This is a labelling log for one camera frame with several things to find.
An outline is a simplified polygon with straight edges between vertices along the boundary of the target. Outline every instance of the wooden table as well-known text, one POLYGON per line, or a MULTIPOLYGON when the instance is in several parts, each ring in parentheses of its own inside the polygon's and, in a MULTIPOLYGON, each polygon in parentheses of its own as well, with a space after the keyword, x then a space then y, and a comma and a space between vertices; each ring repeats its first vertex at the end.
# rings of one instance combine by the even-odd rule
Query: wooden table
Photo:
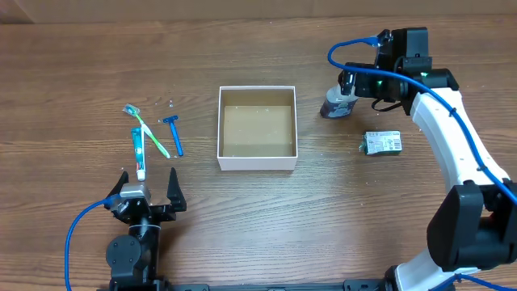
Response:
MULTIPOLYGON (((319 116, 339 70, 330 46, 384 28, 427 26, 436 68, 455 75, 493 157, 517 176, 517 20, 508 16, 333 18, 0 27, 0 290, 63 290, 66 232, 122 170, 135 180, 132 103, 166 148, 179 115, 184 158, 147 144, 153 203, 171 167, 188 211, 163 225, 159 272, 174 283, 237 285, 381 278, 426 246, 445 197, 423 133, 402 110, 360 100, 346 120, 319 116), (294 85, 300 157, 294 172, 221 172, 217 93, 223 85, 294 85), (358 151, 368 129, 401 130, 396 157, 358 151)), ((371 62, 365 45, 340 61, 371 62)), ((106 286, 107 244, 127 226, 104 209, 74 233, 74 291, 106 286)), ((517 265, 479 277, 517 287, 517 265)), ((469 283, 463 289, 476 289, 469 283)))

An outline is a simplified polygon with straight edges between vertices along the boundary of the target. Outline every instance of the open cardboard box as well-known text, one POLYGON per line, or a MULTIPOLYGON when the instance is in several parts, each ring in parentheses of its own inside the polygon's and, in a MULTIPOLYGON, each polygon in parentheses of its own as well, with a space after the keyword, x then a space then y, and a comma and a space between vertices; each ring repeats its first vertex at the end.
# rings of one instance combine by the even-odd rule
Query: open cardboard box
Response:
POLYGON ((294 86, 219 88, 217 160, 223 171, 294 170, 294 86))

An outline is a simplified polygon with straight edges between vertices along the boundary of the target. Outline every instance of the black base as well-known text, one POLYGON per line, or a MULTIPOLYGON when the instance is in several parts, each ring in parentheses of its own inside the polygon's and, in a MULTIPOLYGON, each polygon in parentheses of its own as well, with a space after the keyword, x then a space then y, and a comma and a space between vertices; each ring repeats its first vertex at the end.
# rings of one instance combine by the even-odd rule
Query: black base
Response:
MULTIPOLYGON (((364 279, 345 280, 344 283, 307 283, 307 284, 278 284, 278 285, 232 285, 213 286, 204 284, 193 285, 169 285, 164 291, 391 291, 385 288, 384 280, 364 279)), ((157 290, 156 285, 149 285, 148 288, 139 286, 138 291, 162 291, 157 290)))

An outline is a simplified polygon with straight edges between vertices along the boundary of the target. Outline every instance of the green toothbrush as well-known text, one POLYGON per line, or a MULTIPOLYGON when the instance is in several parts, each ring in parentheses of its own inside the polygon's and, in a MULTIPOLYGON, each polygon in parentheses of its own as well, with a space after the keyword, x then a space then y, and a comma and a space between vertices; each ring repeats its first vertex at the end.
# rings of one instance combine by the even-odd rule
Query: green toothbrush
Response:
POLYGON ((145 124, 145 122, 138 115, 138 113, 140 113, 140 109, 132 106, 131 104, 126 104, 126 106, 124 106, 124 109, 122 109, 122 111, 128 113, 130 116, 136 117, 138 119, 138 121, 140 121, 141 129, 144 131, 144 133, 146 133, 149 137, 151 137, 151 139, 154 141, 154 144, 156 145, 156 147, 160 150, 160 153, 162 153, 166 158, 170 158, 169 152, 167 152, 167 150, 165 149, 165 147, 163 147, 163 145, 160 143, 160 141, 158 141, 158 139, 156 137, 154 137, 153 133, 151 132, 151 129, 149 129, 147 124, 145 124))

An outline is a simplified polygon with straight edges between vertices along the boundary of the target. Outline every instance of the blue razor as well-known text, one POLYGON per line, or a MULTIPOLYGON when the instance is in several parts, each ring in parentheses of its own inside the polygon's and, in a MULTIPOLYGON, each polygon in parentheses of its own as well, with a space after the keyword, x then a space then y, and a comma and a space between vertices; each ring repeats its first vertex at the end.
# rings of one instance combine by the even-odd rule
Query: blue razor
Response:
POLYGON ((163 119, 163 123, 168 123, 170 125, 170 131, 172 132, 172 136, 174 137, 174 142, 176 143, 176 149, 178 150, 178 156, 183 156, 183 149, 181 148, 181 143, 179 142, 178 130, 176 130, 176 126, 174 125, 174 121, 178 119, 178 116, 171 116, 163 119))

